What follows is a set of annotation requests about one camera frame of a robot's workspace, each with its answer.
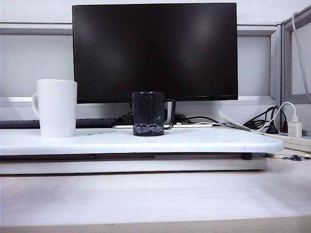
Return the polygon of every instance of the desk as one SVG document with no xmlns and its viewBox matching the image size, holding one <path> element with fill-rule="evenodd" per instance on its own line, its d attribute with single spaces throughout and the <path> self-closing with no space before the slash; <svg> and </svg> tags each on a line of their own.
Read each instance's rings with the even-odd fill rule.
<svg viewBox="0 0 311 233">
<path fill-rule="evenodd" d="M 42 138 L 38 129 L 1 130 L 0 133 L 0 159 L 1 156 L 39 158 L 60 154 L 62 159 L 77 159 L 73 154 L 93 158 L 100 157 L 94 154 L 157 156 L 153 161 L 147 161 L 146 157 L 127 162 L 124 161 L 127 157 L 123 157 L 123 161 L 107 161 L 101 156 L 105 161 L 2 163 L 0 174 L 265 169 L 266 161 L 260 158 L 243 161 L 241 155 L 239 159 L 229 155 L 227 160 L 204 159 L 211 158 L 211 153 L 217 156 L 215 153 L 275 152 L 284 147 L 280 139 L 228 127 L 173 128 L 158 137 L 133 136 L 133 129 L 77 129 L 76 136 L 70 138 Z M 182 160 L 180 153 L 186 153 L 187 160 Z"/>
<path fill-rule="evenodd" d="M 266 171 L 1 177 L 3 233 L 310 233 L 311 161 Z"/>
</svg>

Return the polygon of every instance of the mug handle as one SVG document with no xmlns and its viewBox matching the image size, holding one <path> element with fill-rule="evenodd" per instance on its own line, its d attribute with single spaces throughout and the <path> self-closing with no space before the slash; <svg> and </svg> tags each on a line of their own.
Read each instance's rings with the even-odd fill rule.
<svg viewBox="0 0 311 233">
<path fill-rule="evenodd" d="M 172 99 L 166 99 L 167 102 L 172 102 L 172 108 L 171 108 L 171 121 L 169 127 L 165 127 L 165 130 L 170 130 L 174 126 L 175 122 L 175 109 L 176 109 L 176 101 Z"/>
<path fill-rule="evenodd" d="M 31 99 L 31 106 L 35 112 L 35 114 L 39 117 L 39 107 L 38 107 L 38 96 L 37 93 L 34 93 Z"/>
</svg>

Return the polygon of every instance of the white desk shelf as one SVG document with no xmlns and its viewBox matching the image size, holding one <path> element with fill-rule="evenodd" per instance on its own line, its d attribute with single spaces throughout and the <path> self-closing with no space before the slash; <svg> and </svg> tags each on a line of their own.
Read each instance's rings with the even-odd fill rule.
<svg viewBox="0 0 311 233">
<path fill-rule="evenodd" d="M 75 137 L 42 138 L 39 129 L 1 130 L 1 155 L 171 152 L 275 152 L 283 141 L 228 127 L 173 128 L 163 136 L 133 129 L 77 129 Z"/>
<path fill-rule="evenodd" d="M 157 137 L 133 136 L 133 129 L 77 129 L 70 138 L 42 138 L 39 130 L 2 130 L 2 158 L 32 156 L 40 163 L 2 162 L 0 174 L 266 169 L 265 159 L 243 160 L 241 153 L 282 149 L 279 139 L 227 127 L 173 128 Z M 42 161 L 43 155 L 49 160 Z M 62 161 L 53 155 L 61 155 Z"/>
</svg>

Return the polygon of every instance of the wall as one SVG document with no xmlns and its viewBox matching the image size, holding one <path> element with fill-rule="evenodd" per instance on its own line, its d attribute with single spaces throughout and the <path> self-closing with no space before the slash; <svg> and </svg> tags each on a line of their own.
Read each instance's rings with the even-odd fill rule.
<svg viewBox="0 0 311 233">
<path fill-rule="evenodd" d="M 2 0 L 1 22 L 71 22 L 71 5 L 91 3 L 150 3 L 151 1 Z M 239 23 L 272 23 L 288 18 L 309 4 L 306 0 L 238 0 Z M 1 96 L 31 96 L 34 80 L 47 77 L 72 79 L 70 36 L 1 35 Z M 266 96 L 270 93 L 270 54 L 267 37 L 239 37 L 239 94 Z M 266 110 L 271 103 L 241 101 L 181 102 L 177 112 L 188 116 L 218 116 L 222 110 L 241 123 Z M 1 105 L 1 119 L 36 118 L 29 103 Z M 129 111 L 127 104 L 80 105 L 78 117 L 116 117 Z"/>
<path fill-rule="evenodd" d="M 236 2 L 239 23 L 282 22 L 310 5 L 310 0 L 2 0 L 1 21 L 71 22 L 74 4 L 163 2 Z"/>
<path fill-rule="evenodd" d="M 311 22 L 296 30 L 296 34 L 301 44 L 301 58 L 303 60 L 304 69 L 306 73 L 307 85 L 311 91 Z M 292 95 L 305 94 L 303 85 L 302 71 L 298 57 L 298 47 L 294 33 L 292 33 Z M 311 103 L 310 104 L 296 104 L 296 111 L 299 121 L 303 126 L 311 127 Z M 293 115 L 293 108 L 290 106 L 285 107 L 285 114 L 288 116 Z"/>
</svg>

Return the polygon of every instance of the monitor bezel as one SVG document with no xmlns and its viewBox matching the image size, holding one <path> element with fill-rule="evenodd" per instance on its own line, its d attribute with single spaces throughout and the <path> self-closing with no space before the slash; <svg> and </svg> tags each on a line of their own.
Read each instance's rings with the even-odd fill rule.
<svg viewBox="0 0 311 233">
<path fill-rule="evenodd" d="M 185 5 L 185 4 L 234 4 L 235 5 L 235 18 L 237 18 L 237 4 L 234 2 L 219 2 L 219 3 L 142 3 L 142 4 L 80 4 L 80 5 L 73 5 L 72 6 L 72 52 L 73 52 L 73 73 L 74 73 L 74 80 L 76 81 L 76 73 L 75 73 L 75 52 L 74 52 L 74 7 L 81 7 L 81 6 L 103 6 L 103 5 Z M 176 101 L 210 101 L 210 100 L 237 100 L 239 95 L 238 95 L 238 53 L 236 54 L 236 80 L 237 80 L 237 94 L 236 95 L 208 95 L 208 96 L 191 96 L 191 97 L 180 97 L 175 99 Z M 82 103 L 129 103 L 132 102 L 131 98 L 128 99 L 87 99 L 87 98 L 77 98 L 77 103 L 82 104 Z"/>
</svg>

